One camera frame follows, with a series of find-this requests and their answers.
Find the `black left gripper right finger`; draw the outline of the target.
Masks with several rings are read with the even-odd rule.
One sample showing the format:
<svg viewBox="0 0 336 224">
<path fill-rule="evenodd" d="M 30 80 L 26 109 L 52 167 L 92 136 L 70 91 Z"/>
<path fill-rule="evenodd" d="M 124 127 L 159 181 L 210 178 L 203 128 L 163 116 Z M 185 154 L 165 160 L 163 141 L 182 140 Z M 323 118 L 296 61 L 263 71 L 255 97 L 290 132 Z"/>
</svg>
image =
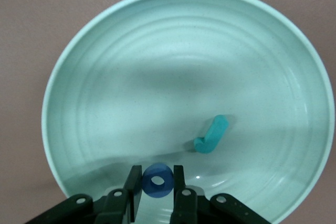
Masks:
<svg viewBox="0 0 336 224">
<path fill-rule="evenodd" d="M 269 223 L 230 194 L 207 199 L 185 184 L 184 167 L 175 165 L 174 208 L 170 223 Z"/>
</svg>

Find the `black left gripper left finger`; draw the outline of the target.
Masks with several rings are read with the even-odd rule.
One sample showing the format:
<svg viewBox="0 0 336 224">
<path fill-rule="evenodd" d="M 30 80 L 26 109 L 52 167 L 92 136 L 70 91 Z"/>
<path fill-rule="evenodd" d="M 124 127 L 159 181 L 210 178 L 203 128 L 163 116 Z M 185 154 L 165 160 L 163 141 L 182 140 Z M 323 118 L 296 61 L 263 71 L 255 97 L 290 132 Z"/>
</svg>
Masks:
<svg viewBox="0 0 336 224">
<path fill-rule="evenodd" d="M 28 223 L 133 223 L 142 196 L 142 167 L 133 166 L 122 188 L 110 191 L 94 201 L 86 194 L 76 194 Z"/>
</svg>

